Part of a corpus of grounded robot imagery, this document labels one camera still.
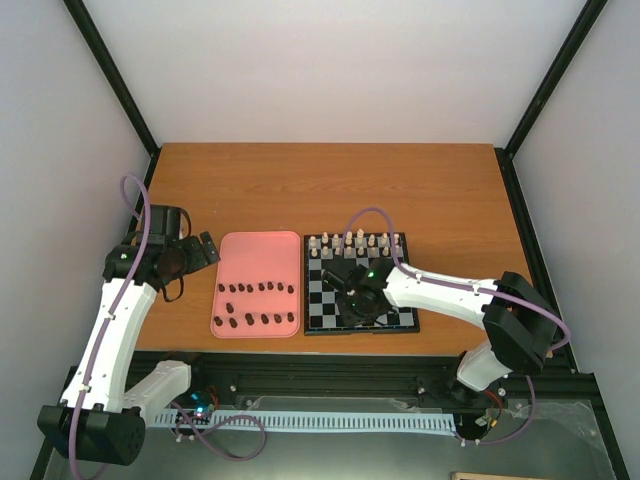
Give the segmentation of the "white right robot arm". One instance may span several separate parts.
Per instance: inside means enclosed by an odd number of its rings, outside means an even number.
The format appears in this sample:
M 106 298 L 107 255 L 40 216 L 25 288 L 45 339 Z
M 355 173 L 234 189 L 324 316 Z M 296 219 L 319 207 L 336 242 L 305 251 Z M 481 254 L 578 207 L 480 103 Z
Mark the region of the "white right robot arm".
M 506 272 L 498 280 L 464 279 L 417 269 L 389 258 L 369 266 L 335 258 L 322 274 L 336 291 L 346 324 L 371 323 L 397 308 L 426 310 L 462 320 L 487 339 L 464 353 L 453 386 L 479 392 L 510 373 L 537 375 L 547 354 L 569 333 L 524 277 Z

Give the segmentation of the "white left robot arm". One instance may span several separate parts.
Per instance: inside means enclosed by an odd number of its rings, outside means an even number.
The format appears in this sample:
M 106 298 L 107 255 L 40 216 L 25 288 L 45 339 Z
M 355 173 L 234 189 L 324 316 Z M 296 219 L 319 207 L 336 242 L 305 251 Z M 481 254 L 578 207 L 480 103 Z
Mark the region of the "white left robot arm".
M 146 315 L 172 281 L 217 263 L 208 232 L 124 240 L 105 259 L 100 308 L 81 362 L 57 405 L 45 405 L 40 431 L 65 458 L 131 464 L 147 427 L 174 398 L 201 400 L 208 378 L 182 361 L 163 360 L 132 388 L 125 383 Z

